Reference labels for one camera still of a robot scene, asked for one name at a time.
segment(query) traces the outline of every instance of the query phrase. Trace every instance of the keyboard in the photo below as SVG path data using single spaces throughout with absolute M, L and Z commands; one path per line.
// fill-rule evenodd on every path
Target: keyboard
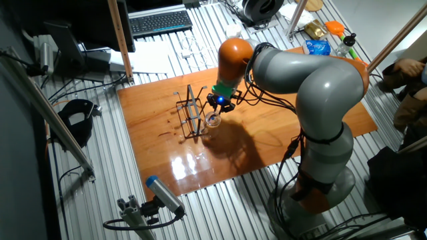
M 134 38 L 188 30 L 193 26 L 185 10 L 138 17 L 130 19 L 130 23 Z

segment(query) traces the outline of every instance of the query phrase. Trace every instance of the gray robot arm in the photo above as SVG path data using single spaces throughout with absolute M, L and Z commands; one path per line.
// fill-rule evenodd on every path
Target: gray robot arm
M 272 48 L 262 50 L 252 69 L 261 89 L 297 93 L 296 113 L 307 138 L 300 171 L 325 185 L 344 181 L 326 194 L 330 208 L 335 206 L 354 185 L 351 172 L 342 174 L 353 149 L 352 132 L 342 118 L 363 98 L 363 76 L 341 59 Z

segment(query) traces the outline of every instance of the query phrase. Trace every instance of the metal rack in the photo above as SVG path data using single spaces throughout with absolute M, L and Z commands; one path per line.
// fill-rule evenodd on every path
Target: metal rack
M 206 103 L 203 104 L 203 107 L 201 107 L 201 110 L 199 111 L 199 107 L 197 106 L 197 102 L 200 103 L 201 105 L 201 101 L 200 101 L 200 93 L 203 91 L 203 89 L 206 89 L 206 86 L 203 86 L 200 91 L 199 94 L 197 94 L 197 97 L 194 97 L 193 94 L 193 90 L 191 89 L 191 85 L 187 85 L 187 99 L 186 100 L 181 100 L 181 96 L 179 96 L 178 92 L 173 93 L 174 95 L 178 95 L 179 96 L 179 100 L 178 102 L 176 102 L 176 109 L 178 112 L 178 116 L 179 119 L 181 119 L 181 115 L 179 114 L 180 112 L 182 112 L 181 110 L 187 109 L 188 111 L 188 116 L 184 113 L 184 118 L 181 121 L 181 127 L 182 127 L 182 131 L 184 132 L 184 137 L 186 139 L 189 138 L 193 138 L 193 137 L 198 137 L 201 135 L 201 114 L 203 113 L 203 109 L 206 106 Z M 189 124 L 189 133 L 185 134 L 185 127 L 184 125 L 188 124 L 188 122 L 190 122 Z

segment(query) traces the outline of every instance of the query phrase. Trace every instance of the computer monitor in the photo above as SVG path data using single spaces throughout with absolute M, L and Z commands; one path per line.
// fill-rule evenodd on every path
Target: computer monitor
M 28 34 L 52 36 L 61 52 L 56 75 L 89 78 L 91 72 L 98 72 L 103 79 L 109 68 L 109 53 L 83 53 L 78 43 L 89 49 L 110 47 L 120 51 L 107 0 L 10 0 L 9 5 Z M 117 0 L 117 6 L 127 50 L 134 52 L 125 0 Z
M 127 0 L 127 9 L 130 13 L 159 7 L 170 7 L 183 3 L 183 0 Z

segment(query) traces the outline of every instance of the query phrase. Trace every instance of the wooden board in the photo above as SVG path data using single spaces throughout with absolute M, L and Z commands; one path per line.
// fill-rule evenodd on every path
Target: wooden board
M 304 8 L 307 11 L 319 11 L 323 7 L 322 0 L 308 0 L 306 7 Z
M 142 182 L 157 175 L 176 195 L 280 162 L 290 139 L 300 132 L 297 117 L 281 107 L 242 103 L 222 113 L 218 136 L 211 142 L 185 139 L 183 110 L 176 102 L 185 99 L 187 85 L 202 101 L 216 82 L 217 69 L 174 77 L 118 91 L 127 130 Z M 295 103 L 296 94 L 280 95 Z M 207 106 L 205 113 L 212 111 Z M 361 103 L 344 117 L 353 136 L 375 131 L 373 120 Z M 145 191 L 148 199 L 153 193 Z

